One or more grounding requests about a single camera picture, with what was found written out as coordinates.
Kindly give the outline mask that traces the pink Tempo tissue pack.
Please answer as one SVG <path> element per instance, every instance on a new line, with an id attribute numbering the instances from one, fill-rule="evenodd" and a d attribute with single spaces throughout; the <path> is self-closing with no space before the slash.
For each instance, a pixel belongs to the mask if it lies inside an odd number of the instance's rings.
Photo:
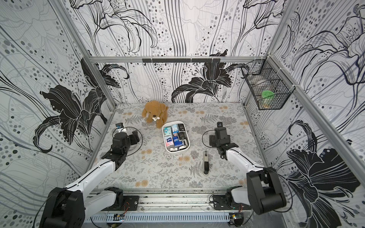
<path id="1" fill-rule="evenodd" d="M 164 141 L 165 141 L 165 146 L 167 147 L 167 148 L 170 148 L 170 147 L 174 147 L 174 140 L 173 140 L 173 137 L 171 136 L 171 135 L 169 135 L 169 136 L 166 136 L 165 138 L 164 138 Z"/>

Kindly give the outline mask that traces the light blue tissue pack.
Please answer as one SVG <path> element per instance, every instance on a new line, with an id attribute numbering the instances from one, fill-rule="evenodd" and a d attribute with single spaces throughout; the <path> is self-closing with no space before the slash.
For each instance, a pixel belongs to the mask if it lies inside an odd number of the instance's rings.
<path id="1" fill-rule="evenodd" d="M 172 128 L 172 133 L 173 133 L 173 134 L 175 134 L 175 133 L 178 133 L 178 132 L 179 132 L 178 124 L 173 124 L 173 125 L 171 125 L 171 128 Z"/>

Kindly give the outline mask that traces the teal cartoon tissue pack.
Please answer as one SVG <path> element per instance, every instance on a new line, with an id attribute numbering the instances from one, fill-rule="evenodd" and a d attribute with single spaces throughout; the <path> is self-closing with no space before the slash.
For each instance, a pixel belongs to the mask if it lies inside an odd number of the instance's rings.
<path id="1" fill-rule="evenodd" d="M 170 136 L 170 135 L 172 135 L 172 128 L 171 128 L 171 126 L 166 126 L 166 127 L 164 127 L 163 128 L 163 134 L 164 134 L 164 136 Z"/>

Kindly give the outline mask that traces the black long tissue pack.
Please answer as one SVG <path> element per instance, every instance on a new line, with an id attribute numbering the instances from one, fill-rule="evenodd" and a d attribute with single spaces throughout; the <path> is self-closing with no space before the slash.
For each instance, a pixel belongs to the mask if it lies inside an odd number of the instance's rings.
<path id="1" fill-rule="evenodd" d="M 178 138 L 180 141 L 187 140 L 186 132 L 179 132 Z"/>

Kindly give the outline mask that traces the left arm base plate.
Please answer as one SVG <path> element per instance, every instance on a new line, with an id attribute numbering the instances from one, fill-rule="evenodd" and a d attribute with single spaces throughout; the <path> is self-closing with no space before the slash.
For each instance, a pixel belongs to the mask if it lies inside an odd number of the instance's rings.
<path id="1" fill-rule="evenodd" d="M 102 211 L 137 211 L 139 196 L 124 195 L 116 199 L 114 205 L 103 209 Z"/>

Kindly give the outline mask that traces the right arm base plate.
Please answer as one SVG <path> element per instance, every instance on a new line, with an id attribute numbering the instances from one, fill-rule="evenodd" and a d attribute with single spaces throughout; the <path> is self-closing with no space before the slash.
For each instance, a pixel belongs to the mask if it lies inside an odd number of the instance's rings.
<path id="1" fill-rule="evenodd" d="M 236 210 L 244 211 L 251 210 L 251 206 L 243 203 L 235 202 L 230 196 L 223 194 L 214 194 L 209 197 L 209 202 L 213 204 L 216 211 Z"/>

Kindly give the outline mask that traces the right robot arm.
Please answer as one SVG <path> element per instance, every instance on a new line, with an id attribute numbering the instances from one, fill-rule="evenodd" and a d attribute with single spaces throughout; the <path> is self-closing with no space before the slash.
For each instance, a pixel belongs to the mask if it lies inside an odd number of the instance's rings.
<path id="1" fill-rule="evenodd" d="M 217 149 L 221 159 L 231 162 L 246 175 L 246 187 L 231 187 L 225 194 L 224 203 L 228 208 L 252 209 L 256 214 L 264 214 L 287 206 L 287 200 L 279 175 L 272 167 L 261 167 L 231 142 L 231 136 L 217 123 L 214 135 L 209 136 L 210 147 Z"/>

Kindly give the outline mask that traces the blue Tempo tissue pack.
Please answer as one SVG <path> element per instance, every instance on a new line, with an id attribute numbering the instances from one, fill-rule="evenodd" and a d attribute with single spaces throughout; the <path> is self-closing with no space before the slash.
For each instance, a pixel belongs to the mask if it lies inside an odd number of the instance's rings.
<path id="1" fill-rule="evenodd" d="M 179 140 L 179 138 L 177 136 L 173 137 L 173 142 L 174 142 L 175 147 L 180 147 L 182 145 L 181 141 Z"/>

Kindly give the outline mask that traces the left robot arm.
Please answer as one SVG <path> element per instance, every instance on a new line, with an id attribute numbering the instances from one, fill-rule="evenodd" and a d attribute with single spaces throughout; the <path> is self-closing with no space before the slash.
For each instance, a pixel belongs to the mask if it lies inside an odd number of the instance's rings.
<path id="1" fill-rule="evenodd" d="M 103 211 L 135 211 L 138 197 L 124 196 L 122 189 L 107 187 L 91 197 L 91 192 L 108 175 L 121 167 L 132 145 L 143 144 L 142 133 L 133 128 L 131 134 L 122 123 L 116 125 L 112 145 L 102 159 L 84 175 L 64 188 L 54 188 L 41 208 L 41 228 L 80 228 L 85 220 Z"/>

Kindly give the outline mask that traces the grey black stapler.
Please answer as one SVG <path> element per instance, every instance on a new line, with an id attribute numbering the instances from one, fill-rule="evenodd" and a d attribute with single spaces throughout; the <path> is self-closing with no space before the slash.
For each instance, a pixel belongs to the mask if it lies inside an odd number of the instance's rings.
<path id="1" fill-rule="evenodd" d="M 203 174 L 208 175 L 210 171 L 209 156 L 208 152 L 205 151 L 203 154 Z"/>

